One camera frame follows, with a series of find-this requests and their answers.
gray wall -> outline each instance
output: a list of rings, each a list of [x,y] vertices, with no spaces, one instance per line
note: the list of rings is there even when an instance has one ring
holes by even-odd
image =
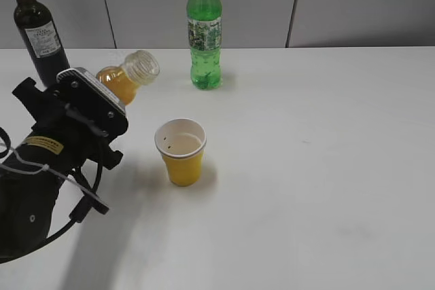
[[[435,0],[298,0],[291,47],[433,46]]]
[[[66,48],[113,48],[104,0],[40,0],[54,17]],[[13,13],[15,0],[0,0],[0,48],[23,48]]]
[[[187,0],[41,0],[66,48],[186,48]],[[225,48],[435,46],[435,0],[222,0]],[[0,0],[0,48],[23,48]],[[113,26],[115,39],[112,37]]]
[[[293,0],[221,0],[223,46],[283,48]],[[119,48],[186,48],[187,0],[107,0]]]

wine bottle label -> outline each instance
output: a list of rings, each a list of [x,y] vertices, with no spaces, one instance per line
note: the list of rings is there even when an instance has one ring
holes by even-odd
[[[189,44],[197,50],[214,50],[222,42],[221,18],[215,20],[188,19]]]
[[[60,50],[59,37],[52,21],[34,29],[24,30],[35,52],[36,58],[47,57]]]

green soda bottle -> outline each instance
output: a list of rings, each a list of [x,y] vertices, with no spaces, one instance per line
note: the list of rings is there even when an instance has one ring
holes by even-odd
[[[192,83],[201,90],[220,86],[219,65],[222,40],[220,0],[189,0],[188,30],[192,68]]]

paper cup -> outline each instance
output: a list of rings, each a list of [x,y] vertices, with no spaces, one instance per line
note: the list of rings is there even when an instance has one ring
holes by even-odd
[[[154,141],[174,184],[189,186],[198,181],[206,140],[204,128],[185,118],[171,120],[156,131]]]

dark wine bottle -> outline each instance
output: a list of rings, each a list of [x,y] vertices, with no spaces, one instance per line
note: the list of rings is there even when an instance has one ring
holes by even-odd
[[[56,75],[69,68],[53,17],[36,0],[16,0],[14,20],[42,83],[56,83]]]

